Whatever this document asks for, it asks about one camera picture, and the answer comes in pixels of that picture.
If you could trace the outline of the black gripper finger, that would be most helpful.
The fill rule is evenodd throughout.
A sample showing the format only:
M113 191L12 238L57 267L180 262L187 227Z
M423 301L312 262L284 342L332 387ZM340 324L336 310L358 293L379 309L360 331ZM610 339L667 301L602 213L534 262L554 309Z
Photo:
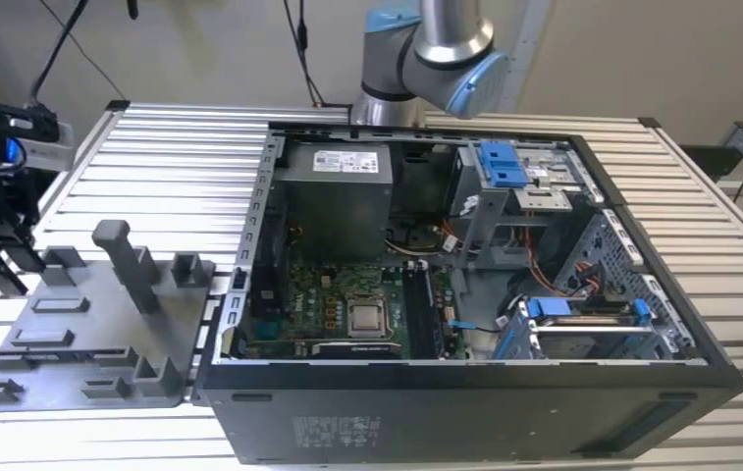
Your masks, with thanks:
M28 241L2 241L2 248L21 270L42 273L46 264Z
M0 264L0 293L8 296L24 296L29 289L6 264Z

